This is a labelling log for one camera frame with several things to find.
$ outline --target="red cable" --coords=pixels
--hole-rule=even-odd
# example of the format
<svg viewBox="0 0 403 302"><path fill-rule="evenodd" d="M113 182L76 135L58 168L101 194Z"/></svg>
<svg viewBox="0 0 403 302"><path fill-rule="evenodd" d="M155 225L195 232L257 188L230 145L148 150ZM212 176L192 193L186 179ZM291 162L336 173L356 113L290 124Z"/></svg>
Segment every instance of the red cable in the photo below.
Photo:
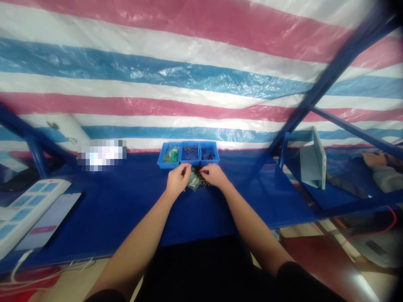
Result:
<svg viewBox="0 0 403 302"><path fill-rule="evenodd" d="M390 231L390 230L396 225L396 223L397 223L397 221L398 221L398 218L397 218L397 216L396 216L395 211L393 211L390 207L387 207L387 208L392 212L392 215L393 215L393 222L390 224L390 226L388 226L388 227L387 227L386 229L384 229L383 231L379 231L379 232L375 232L375 233L369 233L369 234L360 234L360 235L352 236L352 237L348 238L348 239L342 244L342 246L345 245L347 242L349 242L349 241L350 241L351 239L353 239L353 238L357 238L357 237L361 237L361 236L370 236L370 235L383 234L383 233L386 233L386 232Z"/></svg>

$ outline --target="white cable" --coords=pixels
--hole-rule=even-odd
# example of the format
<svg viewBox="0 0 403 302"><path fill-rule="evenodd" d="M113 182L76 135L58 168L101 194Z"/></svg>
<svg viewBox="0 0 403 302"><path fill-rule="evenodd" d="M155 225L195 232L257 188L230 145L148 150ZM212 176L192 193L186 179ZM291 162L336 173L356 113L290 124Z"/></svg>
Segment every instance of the white cable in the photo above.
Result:
<svg viewBox="0 0 403 302"><path fill-rule="evenodd" d="M17 282L18 282L18 281L16 280L16 273L17 273L17 270L18 270L18 268L21 266L21 264L25 261L25 259L27 259L28 256L29 256L33 251L34 251L34 250L29 250L29 251L25 252L25 253L21 256L20 260L18 260L18 262L17 262L15 268L13 269L13 272L11 273L11 277L10 277L11 282L13 282L13 283L17 283Z"/></svg>
<svg viewBox="0 0 403 302"><path fill-rule="evenodd" d="M71 265L73 264L73 262L70 262L70 264L69 264L69 266L67 267L67 268L65 268L65 269L63 269L63 270L61 270L61 271L59 271L59 272L57 272L57 273L54 273L54 274L52 274L52 275L49 275L49 276L47 276L47 277L44 277L44 278L41 278L41 279L37 279L37 280L30 280L30 281L23 281L23 282L9 282L9 283L0 283L0 286L2 286L2 285L15 285L15 284L24 284L24 285L21 285L21 286L12 286L12 287L0 287L0 290L3 290L3 291L12 291L12 290L16 290L16 289L21 289L21 288L24 288L24 287L26 287L26 286L30 286L30 285L32 285L32 284L35 284L35 283L37 283L37 282L40 282L40 281L44 281L44 280L48 280L48 279L51 279L51 278L54 278L54 277L56 277L56 276L58 276L58 275L61 275L62 273L64 273L65 271L71 271L71 270L74 270L74 269L76 269L76 268L78 268L78 267L80 267L80 266L84 266L84 268L89 264L89 263L91 263L92 262L92 258L89 260L89 261L87 261L86 263L83 263L83 264L80 264L80 265L77 265L77 266L74 266L74 267L71 267Z"/></svg>

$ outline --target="another person's hand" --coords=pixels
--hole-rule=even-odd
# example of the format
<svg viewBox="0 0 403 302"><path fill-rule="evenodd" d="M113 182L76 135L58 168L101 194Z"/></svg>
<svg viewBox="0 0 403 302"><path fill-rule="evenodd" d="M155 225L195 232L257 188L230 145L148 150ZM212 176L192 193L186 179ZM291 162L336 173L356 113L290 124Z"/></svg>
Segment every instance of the another person's hand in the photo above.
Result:
<svg viewBox="0 0 403 302"><path fill-rule="evenodd" d="M166 193L176 199L183 192L189 182L191 167L191 164L180 164L169 172Z"/></svg>
<svg viewBox="0 0 403 302"><path fill-rule="evenodd" d="M200 169L200 174L212 185L221 188L230 183L220 166L217 164L208 164Z"/></svg>
<svg viewBox="0 0 403 302"><path fill-rule="evenodd" d="M382 152L365 152L362 154L364 162L370 168L376 166L387 166L385 154Z"/></svg>

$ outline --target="striped tarp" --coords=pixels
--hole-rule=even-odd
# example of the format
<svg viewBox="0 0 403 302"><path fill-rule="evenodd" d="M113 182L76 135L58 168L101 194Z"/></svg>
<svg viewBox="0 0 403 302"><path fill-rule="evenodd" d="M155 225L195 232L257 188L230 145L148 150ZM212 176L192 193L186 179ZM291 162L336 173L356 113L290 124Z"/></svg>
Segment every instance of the striped tarp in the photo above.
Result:
<svg viewBox="0 0 403 302"><path fill-rule="evenodd" d="M364 19L369 0L7 0L0 2L0 100L67 147L47 115L133 151L165 141L266 148ZM391 143L403 137L403 47L363 52L318 107ZM367 142L310 113L290 146ZM0 151L27 144L0 128Z"/></svg>

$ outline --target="sleeve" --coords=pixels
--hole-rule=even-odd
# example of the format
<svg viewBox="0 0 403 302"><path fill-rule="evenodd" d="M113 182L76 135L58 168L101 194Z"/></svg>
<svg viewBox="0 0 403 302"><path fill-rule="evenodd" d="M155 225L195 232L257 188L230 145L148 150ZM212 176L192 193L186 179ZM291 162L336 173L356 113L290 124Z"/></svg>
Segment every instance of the sleeve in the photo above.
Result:
<svg viewBox="0 0 403 302"><path fill-rule="evenodd" d="M116 289L104 289L93 294L84 302L126 302L123 294Z"/></svg>
<svg viewBox="0 0 403 302"><path fill-rule="evenodd" d="M279 301L345 302L295 262L287 262L280 267L276 288Z"/></svg>
<svg viewBox="0 0 403 302"><path fill-rule="evenodd" d="M403 189L403 174L396 172L394 168L376 166L372 170L374 171L372 178L384 193Z"/></svg>

